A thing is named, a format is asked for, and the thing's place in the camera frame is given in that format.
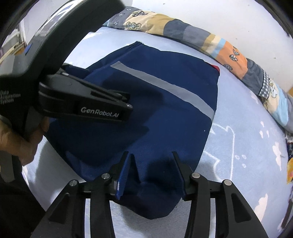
white wall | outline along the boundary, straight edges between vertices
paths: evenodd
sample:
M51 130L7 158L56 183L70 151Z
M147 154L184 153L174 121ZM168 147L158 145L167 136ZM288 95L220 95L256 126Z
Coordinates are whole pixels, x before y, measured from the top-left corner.
M27 41L67 0L40 0L24 18ZM293 86L293 39L254 0L123 0L220 35L258 63L284 90Z

reflective stripe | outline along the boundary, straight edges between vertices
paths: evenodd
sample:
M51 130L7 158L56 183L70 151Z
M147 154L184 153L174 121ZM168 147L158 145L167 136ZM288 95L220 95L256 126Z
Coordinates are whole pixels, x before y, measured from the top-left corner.
M127 67L126 65L122 64L120 61L116 62L115 64L111 65L112 68L123 71L125 73L128 73L134 77L137 77L143 81L146 81L154 86L157 86L161 89L164 89L176 97L182 99L185 102L190 103L194 107L196 107L198 110L200 110L203 114L208 116L211 120L214 119L215 112L214 110L205 102L203 101L198 95L184 89L181 87L178 87L174 84L170 84L162 79L159 79L155 76L152 76L150 74L147 74L145 72L132 69Z

gray fabric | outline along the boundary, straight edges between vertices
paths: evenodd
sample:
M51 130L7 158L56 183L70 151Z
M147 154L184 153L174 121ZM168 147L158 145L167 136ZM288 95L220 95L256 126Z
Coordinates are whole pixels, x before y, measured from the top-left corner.
M188 26L190 25L178 19L174 19L165 25L163 35L177 40L183 40L185 29Z
M122 12L120 12L120 16L114 15L109 20L109 27L113 28L122 28L123 24L125 23L126 19L134 12L138 11L139 9L136 7L127 7Z
M111 65L112 68L123 71L125 73L128 73L134 77L137 77L149 84L152 84L154 86L157 86L161 89L164 89L176 97L179 97L185 102L190 103L194 107L196 107L198 110L200 110L203 114L208 116L211 121L214 119L215 112L213 109L204 101L202 100L198 95L184 89L181 87L178 87L177 85L170 84L162 79L159 79L155 76L152 76L150 74L147 74L145 72L132 69L127 67L126 65L122 64L120 61L116 62L115 64Z
M258 95L263 86L263 69L251 59L247 59L247 69L242 82Z
M288 123L284 128L287 131L293 131L293 111L292 111L292 109L293 109L293 97L291 97L283 89L282 89L282 91L283 91L283 94L284 94L285 98L287 99L287 103L288 103Z
M201 48L209 35L208 31L190 25L183 33L183 40Z

red fabric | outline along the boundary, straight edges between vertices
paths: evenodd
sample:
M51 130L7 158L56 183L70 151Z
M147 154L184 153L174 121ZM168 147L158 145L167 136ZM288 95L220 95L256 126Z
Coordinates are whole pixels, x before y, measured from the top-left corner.
M215 66L213 64L211 64L211 66L213 66L216 70L218 70L220 72L220 68L218 66Z

orange fabric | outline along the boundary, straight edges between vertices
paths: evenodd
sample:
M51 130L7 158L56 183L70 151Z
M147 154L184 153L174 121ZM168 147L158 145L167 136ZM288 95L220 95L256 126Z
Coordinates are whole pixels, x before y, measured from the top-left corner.
M237 61L233 61L230 55L234 55ZM242 79L247 72L247 59L241 54L238 49L234 48L228 41L224 44L224 47L220 50L216 60L222 64L228 64L232 67L231 73L236 75L239 79Z

